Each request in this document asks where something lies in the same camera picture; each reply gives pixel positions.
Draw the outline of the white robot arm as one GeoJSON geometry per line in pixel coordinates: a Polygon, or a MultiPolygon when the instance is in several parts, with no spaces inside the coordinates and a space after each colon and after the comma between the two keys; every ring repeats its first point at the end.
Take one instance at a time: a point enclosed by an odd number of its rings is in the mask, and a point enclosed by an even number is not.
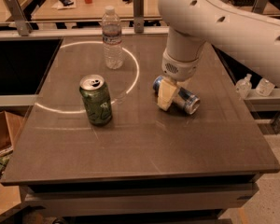
{"type": "Polygon", "coordinates": [[[159,0],[159,13],[169,25],[158,91],[166,111],[179,87],[195,73],[208,42],[280,88],[280,20],[241,10],[227,0],[159,0]]]}

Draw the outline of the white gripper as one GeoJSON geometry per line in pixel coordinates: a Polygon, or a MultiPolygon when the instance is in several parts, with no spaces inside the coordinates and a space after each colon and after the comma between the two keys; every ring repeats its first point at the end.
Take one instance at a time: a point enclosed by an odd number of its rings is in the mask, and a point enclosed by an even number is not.
{"type": "MultiPolygon", "coordinates": [[[[172,58],[167,50],[162,54],[161,69],[171,79],[177,81],[177,85],[189,89],[190,78],[195,74],[199,60],[180,62],[172,58]]],[[[159,86],[158,106],[167,111],[172,101],[178,94],[179,88],[170,78],[164,78],[159,86]]]]}

